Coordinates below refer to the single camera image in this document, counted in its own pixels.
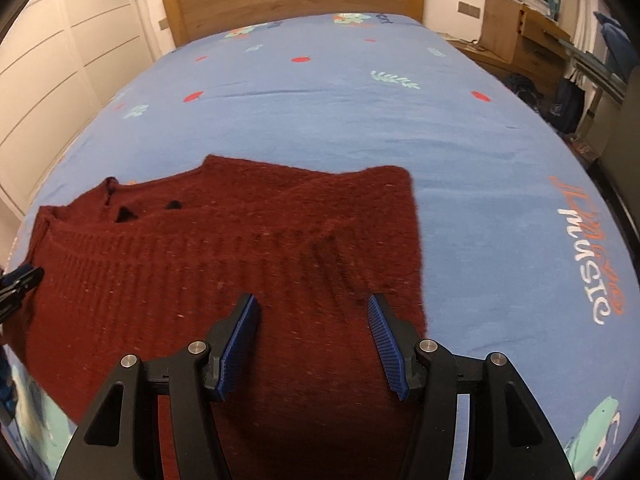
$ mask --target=blue bedsheet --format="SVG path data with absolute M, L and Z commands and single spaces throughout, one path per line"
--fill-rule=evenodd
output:
M 321 171 L 407 168 L 428 335 L 458 354 L 507 354 L 576 472 L 610 462 L 640 413 L 638 281 L 588 176 L 498 80 L 395 15 L 297 18 L 188 44 L 78 137 L 28 212 L 12 268 L 38 206 L 71 202 L 110 175 L 189 170 L 208 153 Z

